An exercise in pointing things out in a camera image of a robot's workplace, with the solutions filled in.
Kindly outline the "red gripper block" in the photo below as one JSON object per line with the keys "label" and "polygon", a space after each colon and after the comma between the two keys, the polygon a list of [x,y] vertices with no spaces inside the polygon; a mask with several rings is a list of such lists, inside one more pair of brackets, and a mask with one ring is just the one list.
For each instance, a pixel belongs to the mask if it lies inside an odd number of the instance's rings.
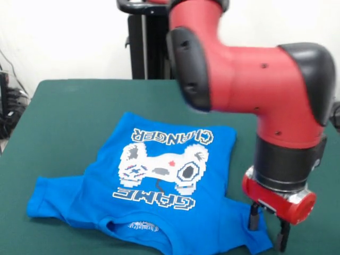
{"label": "red gripper block", "polygon": [[259,226],[259,205],[279,217],[280,231],[277,234],[274,249],[285,252],[291,225],[305,221],[312,212],[317,196],[304,188],[299,192],[282,193],[272,191],[255,180],[255,170],[251,166],[242,179],[243,192],[254,201],[250,207],[248,229],[257,230]]}

